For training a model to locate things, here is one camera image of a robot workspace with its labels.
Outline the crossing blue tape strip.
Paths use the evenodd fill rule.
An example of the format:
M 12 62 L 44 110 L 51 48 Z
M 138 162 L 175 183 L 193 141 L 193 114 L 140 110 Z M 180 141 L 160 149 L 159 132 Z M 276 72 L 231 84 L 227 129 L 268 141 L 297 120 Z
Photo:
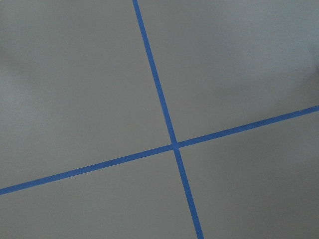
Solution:
M 268 119 L 264 119 L 264 120 L 260 120 L 260 121 L 256 121 L 256 122 L 252 122 L 252 123 L 249 123 L 249 124 L 245 124 L 245 125 L 241 125 L 241 126 L 225 129 L 225 130 L 222 130 L 222 131 L 210 133 L 210 134 L 207 134 L 207 135 L 191 138 L 191 139 L 188 139 L 188 140 L 184 140 L 184 141 L 179 142 L 178 146 L 179 147 L 187 147 L 187 146 L 191 146 L 191 145 L 198 144 L 198 143 L 201 143 L 201 142 L 205 142 L 205 141 L 221 138 L 221 137 L 224 137 L 224 136 L 236 134 L 236 133 L 239 133 L 239 132 L 244 132 L 244 131 L 251 130 L 251 129 L 254 129 L 254 128 L 262 127 L 262 126 L 265 126 L 265 125 L 277 123 L 277 122 L 280 122 L 280 121 L 301 117 L 301 116 L 304 116 L 304 115 L 307 115 L 307 114 L 311 114 L 311 113 L 315 113 L 315 112 L 318 112 L 318 111 L 319 111 L 319 107 L 318 106 L 313 106 L 313 107 L 306 108 L 306 109 L 299 110 L 299 111 L 295 111 L 295 112 L 292 112 L 292 113 L 288 113 L 288 114 L 284 114 L 284 115 L 280 115 L 280 116 L 276 116 L 276 117 L 272 117 L 272 118 L 268 118 Z M 59 181 L 59 180 L 66 179 L 66 178 L 69 178 L 69 177 L 74 177 L 74 176 L 77 176 L 77 175 L 93 172 L 93 171 L 100 170 L 100 169 L 103 169 L 103 168 L 108 168 L 108 167 L 111 167 L 111 166 L 114 166 L 114 165 L 123 164 L 123 163 L 129 162 L 129 161 L 134 161 L 134 160 L 137 160 L 137 159 L 140 159 L 140 158 L 144 158 L 144 157 L 148 157 L 148 156 L 152 156 L 152 155 L 156 155 L 156 154 L 160 154 L 160 153 L 164 153 L 164 152 L 172 151 L 172 150 L 173 150 L 173 146 L 172 145 L 165 145 L 165 146 L 149 149 L 149 150 L 146 150 L 146 151 L 142 151 L 142 152 L 138 152 L 138 153 L 135 153 L 135 154 L 123 156 L 123 157 L 120 157 L 120 158 L 104 161 L 104 162 L 101 162 L 101 163 L 85 166 L 85 167 L 82 167 L 82 168 L 73 169 L 73 170 L 62 172 L 62 173 L 59 173 L 59 174 L 55 174 L 55 175 L 43 177 L 43 178 L 40 178 L 40 179 L 36 179 L 36 180 L 32 180 L 32 181 L 16 184 L 16 185 L 13 185 L 13 186 L 5 187 L 5 188 L 2 188 L 0 190 L 0 194 L 1 195 L 5 195 L 5 194 L 13 193 L 13 192 L 24 190 L 24 189 L 27 189 L 27 188 L 31 188 L 31 187 L 35 187 L 35 186 L 39 186 L 39 185 L 43 185 L 43 184 L 47 184 L 47 183 L 51 183 L 51 182 L 54 182 L 54 181 Z

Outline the long blue tape strip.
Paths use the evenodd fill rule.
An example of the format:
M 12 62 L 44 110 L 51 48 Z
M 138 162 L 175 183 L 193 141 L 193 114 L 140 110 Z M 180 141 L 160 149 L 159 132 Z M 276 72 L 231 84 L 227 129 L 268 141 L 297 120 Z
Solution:
M 188 203 L 188 207 L 189 207 L 189 211 L 191 214 L 191 218 L 192 218 L 192 222 L 193 222 L 193 226 L 196 232 L 196 236 L 198 239 L 203 239 L 204 238 L 204 234 L 201 228 L 201 224 L 200 224 L 200 220 L 197 214 L 197 210 L 196 210 L 196 206 L 195 206 L 195 202 L 193 200 L 193 196 L 192 196 L 192 191 L 190 188 L 190 184 L 188 181 L 188 177 L 187 177 L 187 173 L 186 173 L 186 169 L 183 163 L 183 159 L 181 156 L 181 152 L 177 143 L 177 139 L 176 139 L 176 135 L 174 132 L 174 127 L 170 118 L 170 114 L 169 114 L 169 110 L 167 107 L 167 103 L 165 100 L 165 96 L 164 96 L 164 92 L 161 86 L 161 81 L 158 75 L 158 71 L 157 71 L 157 67 L 156 67 L 156 63 L 154 60 L 154 56 L 152 53 L 152 49 L 151 49 L 151 45 L 149 42 L 149 38 L 148 38 L 148 34 L 147 34 L 147 30 L 145 28 L 145 24 L 143 21 L 143 16 L 140 10 L 140 6 L 137 0 L 133 1 L 133 6 L 134 6 L 134 10 L 136 13 L 136 17 L 137 17 L 137 21 L 138 21 L 138 25 L 140 28 L 140 32 L 141 32 L 141 36 L 143 39 L 143 43 L 144 43 L 144 47 L 145 47 L 145 51 L 146 51 L 146 55 L 148 58 L 148 62 L 149 62 L 149 66 L 152 72 L 152 76 L 153 76 L 153 80 L 155 83 L 155 87 L 157 90 L 157 94 L 158 94 L 158 98 L 159 98 L 159 102 L 161 105 L 161 109 L 162 109 L 162 113 L 164 116 L 164 120 L 165 120 L 165 124 L 167 127 L 167 131 L 169 134 L 169 138 L 170 138 L 170 142 L 171 142 L 171 146 L 174 152 L 174 156 L 175 156 L 175 160 L 177 163 L 177 167 L 178 167 L 178 171 L 180 174 L 180 178 L 181 178 L 181 182 L 183 185 L 183 189 L 184 189 L 184 193 L 187 199 L 187 203 Z

